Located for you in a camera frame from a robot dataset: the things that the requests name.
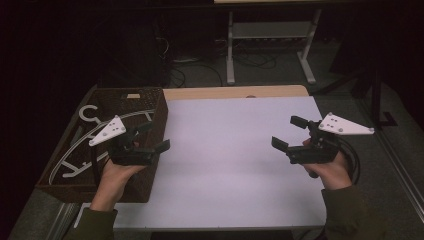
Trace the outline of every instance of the table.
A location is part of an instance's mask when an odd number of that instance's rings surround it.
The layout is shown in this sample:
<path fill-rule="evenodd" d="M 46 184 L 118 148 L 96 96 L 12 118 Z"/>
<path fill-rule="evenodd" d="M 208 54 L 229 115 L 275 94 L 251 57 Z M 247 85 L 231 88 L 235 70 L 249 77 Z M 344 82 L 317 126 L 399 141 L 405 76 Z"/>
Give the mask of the table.
<path fill-rule="evenodd" d="M 196 90 L 201 99 L 194 99 Z M 226 95 L 231 91 L 233 98 Z M 191 92 L 189 99 L 183 99 L 184 92 Z M 291 97 L 277 97 L 277 92 Z M 321 181 L 309 178 L 271 146 L 272 136 L 292 145 L 308 138 L 307 131 L 290 126 L 291 115 L 321 119 L 303 86 L 166 89 L 165 95 L 165 138 L 171 140 L 171 149 L 161 154 L 149 202 L 116 205 L 115 229 L 324 225 Z"/>

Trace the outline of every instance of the wooden box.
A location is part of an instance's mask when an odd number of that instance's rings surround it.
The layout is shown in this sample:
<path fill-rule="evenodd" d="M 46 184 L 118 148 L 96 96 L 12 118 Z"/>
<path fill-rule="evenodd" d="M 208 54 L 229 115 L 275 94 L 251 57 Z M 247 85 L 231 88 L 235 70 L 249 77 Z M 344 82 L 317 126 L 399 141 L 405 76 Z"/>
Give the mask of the wooden box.
<path fill-rule="evenodd" d="M 80 109 L 89 120 L 98 118 L 101 122 L 86 121 L 80 117 Z M 88 142 L 112 118 L 118 115 L 126 128 L 135 127 L 146 121 L 153 121 L 153 128 L 139 134 L 136 141 L 140 147 L 151 148 L 163 141 L 168 107 L 161 88 L 107 88 L 94 89 L 80 104 L 59 144 L 53 152 L 36 187 L 67 203 L 91 202 L 96 193 L 96 184 L 91 167 L 91 154 L 97 157 L 107 155 L 110 140 L 97 145 L 95 153 Z M 98 161 L 99 172 L 103 170 L 106 158 Z M 127 183 L 120 202 L 149 200 L 159 155 L 153 164 L 135 174 Z M 64 177 L 76 169 L 86 167 L 74 177 Z"/>

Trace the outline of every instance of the metal stand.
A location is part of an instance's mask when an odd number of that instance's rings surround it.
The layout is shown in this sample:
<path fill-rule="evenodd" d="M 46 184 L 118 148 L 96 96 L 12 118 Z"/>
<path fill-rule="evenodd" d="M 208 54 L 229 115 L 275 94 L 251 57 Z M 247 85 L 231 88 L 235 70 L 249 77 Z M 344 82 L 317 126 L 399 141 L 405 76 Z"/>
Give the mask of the metal stand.
<path fill-rule="evenodd" d="M 306 38 L 303 51 L 298 52 L 300 64 L 309 84 L 316 80 L 307 60 L 309 49 L 315 36 L 321 9 L 315 11 L 312 21 L 303 22 L 257 22 L 234 23 L 233 12 L 228 20 L 227 84 L 234 85 L 233 39 L 252 38 Z"/>
<path fill-rule="evenodd" d="M 300 61 L 300 65 L 302 66 L 303 72 L 305 73 L 305 76 L 306 76 L 306 80 L 308 81 L 309 84 L 316 83 L 314 74 L 312 73 L 311 67 L 309 66 L 307 57 L 308 57 L 309 49 L 311 48 L 312 40 L 314 39 L 314 36 L 315 36 L 315 31 L 318 27 L 318 20 L 320 16 L 321 16 L 321 9 L 318 9 L 315 11 L 314 19 L 312 20 L 311 25 L 309 27 L 308 35 L 306 37 L 306 46 L 302 52 L 297 53 L 297 56 Z"/>

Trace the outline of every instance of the wooden table edge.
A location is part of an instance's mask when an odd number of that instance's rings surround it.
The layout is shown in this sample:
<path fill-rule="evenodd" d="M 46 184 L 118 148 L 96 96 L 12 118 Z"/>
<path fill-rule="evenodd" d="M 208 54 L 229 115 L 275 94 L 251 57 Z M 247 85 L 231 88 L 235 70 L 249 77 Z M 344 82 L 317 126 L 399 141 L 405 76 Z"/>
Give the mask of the wooden table edge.
<path fill-rule="evenodd" d="M 163 91 L 166 100 L 309 96 L 302 85 L 175 88 Z"/>

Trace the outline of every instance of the white plastic piece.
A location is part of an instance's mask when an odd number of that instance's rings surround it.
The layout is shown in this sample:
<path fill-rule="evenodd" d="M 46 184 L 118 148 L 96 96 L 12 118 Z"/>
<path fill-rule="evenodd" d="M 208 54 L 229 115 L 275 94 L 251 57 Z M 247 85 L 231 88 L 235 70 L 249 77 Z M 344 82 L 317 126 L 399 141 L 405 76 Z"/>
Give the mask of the white plastic piece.
<path fill-rule="evenodd" d="M 319 129 L 337 135 L 370 135 L 374 133 L 374 128 L 359 125 L 331 112 L 321 121 Z"/>
<path fill-rule="evenodd" d="M 121 118 L 116 115 L 112 121 L 110 121 L 92 140 L 88 142 L 88 145 L 95 146 L 106 140 L 114 138 L 118 135 L 125 133 L 127 130 L 122 123 Z"/>
<path fill-rule="evenodd" d="M 80 118 L 81 118 L 82 120 L 86 121 L 86 122 L 96 122 L 97 124 L 100 124 L 100 123 L 101 123 L 100 119 L 98 119 L 98 118 L 96 118 L 96 117 L 88 118 L 88 117 L 86 117 L 86 116 L 84 115 L 84 111 L 85 111 L 85 109 L 88 109 L 88 108 L 90 108 L 90 109 L 94 109 L 94 110 L 97 110 L 97 107 L 96 107 L 96 106 L 94 106 L 94 105 L 85 105 L 84 107 L 82 107 L 82 108 L 79 110 L 79 116 L 80 116 Z"/>

